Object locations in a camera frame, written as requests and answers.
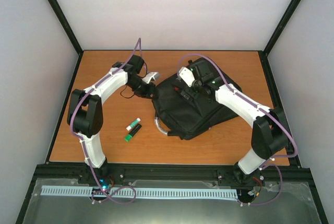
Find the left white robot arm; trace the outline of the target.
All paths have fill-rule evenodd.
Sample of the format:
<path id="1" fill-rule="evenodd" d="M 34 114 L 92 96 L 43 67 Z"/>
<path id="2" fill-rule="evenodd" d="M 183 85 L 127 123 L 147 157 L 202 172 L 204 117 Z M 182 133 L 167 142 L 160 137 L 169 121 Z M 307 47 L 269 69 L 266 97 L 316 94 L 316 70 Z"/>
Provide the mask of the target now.
<path id="1" fill-rule="evenodd" d="M 96 183 L 104 183 L 109 177 L 108 160 L 103 153 L 100 131 L 103 125 L 103 104 L 122 86 L 132 89 L 135 96 L 151 99 L 158 72 L 139 73 L 145 61 L 132 55 L 125 62 L 116 62 L 106 75 L 90 87 L 75 89 L 70 95 L 67 124 L 72 135 L 79 139 L 85 163 L 91 168 L 90 177 Z"/>

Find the white green glue stick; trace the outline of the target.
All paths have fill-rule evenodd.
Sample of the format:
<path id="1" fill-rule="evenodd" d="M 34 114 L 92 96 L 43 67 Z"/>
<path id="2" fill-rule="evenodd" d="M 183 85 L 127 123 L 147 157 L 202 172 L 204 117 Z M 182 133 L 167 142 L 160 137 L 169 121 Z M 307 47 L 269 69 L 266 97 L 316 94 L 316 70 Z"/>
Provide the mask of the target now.
<path id="1" fill-rule="evenodd" d="M 139 122 L 141 121 L 140 118 L 136 118 L 133 122 L 131 122 L 127 127 L 126 130 L 129 132 L 132 130 Z"/>

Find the green highlighter marker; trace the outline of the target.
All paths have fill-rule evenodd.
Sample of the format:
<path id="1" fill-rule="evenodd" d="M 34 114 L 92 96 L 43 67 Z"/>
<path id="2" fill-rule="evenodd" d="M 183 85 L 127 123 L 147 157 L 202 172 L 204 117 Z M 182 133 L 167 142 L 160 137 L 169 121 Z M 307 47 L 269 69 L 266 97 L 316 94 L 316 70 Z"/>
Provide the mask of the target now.
<path id="1" fill-rule="evenodd" d="M 124 140 L 126 142 L 129 142 L 136 134 L 137 132 L 142 128 L 141 124 L 137 124 L 130 132 L 125 136 Z"/>

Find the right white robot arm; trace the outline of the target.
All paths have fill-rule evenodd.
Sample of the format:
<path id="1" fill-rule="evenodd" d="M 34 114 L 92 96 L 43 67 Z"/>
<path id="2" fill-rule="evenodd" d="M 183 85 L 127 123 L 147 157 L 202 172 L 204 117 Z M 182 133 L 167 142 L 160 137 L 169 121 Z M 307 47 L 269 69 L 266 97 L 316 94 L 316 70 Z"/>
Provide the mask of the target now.
<path id="1" fill-rule="evenodd" d="M 233 169 L 238 184 L 245 184 L 261 165 L 275 159 L 277 152 L 291 141 L 283 110 L 271 109 L 243 94 L 210 58 L 201 56 L 199 63 L 181 67 L 177 77 L 194 92 L 232 110 L 252 128 L 251 148 Z"/>

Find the black student backpack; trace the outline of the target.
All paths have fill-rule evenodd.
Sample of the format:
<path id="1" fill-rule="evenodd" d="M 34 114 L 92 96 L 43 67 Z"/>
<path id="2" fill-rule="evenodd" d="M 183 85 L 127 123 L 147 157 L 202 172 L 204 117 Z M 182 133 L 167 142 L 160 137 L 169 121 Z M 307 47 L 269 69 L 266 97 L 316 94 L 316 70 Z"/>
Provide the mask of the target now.
<path id="1" fill-rule="evenodd" d="M 210 99 L 185 100 L 181 95 L 181 79 L 177 74 L 159 83 L 153 91 L 152 103 L 155 109 L 154 123 L 157 129 L 166 136 L 177 136 L 190 140 L 211 127 L 237 117 L 228 107 L 219 104 L 215 91 L 222 85 L 233 85 L 238 91 L 241 87 L 226 73 L 216 69 L 211 59 L 201 57 L 189 61 L 195 80 L 201 80 L 210 88 Z"/>

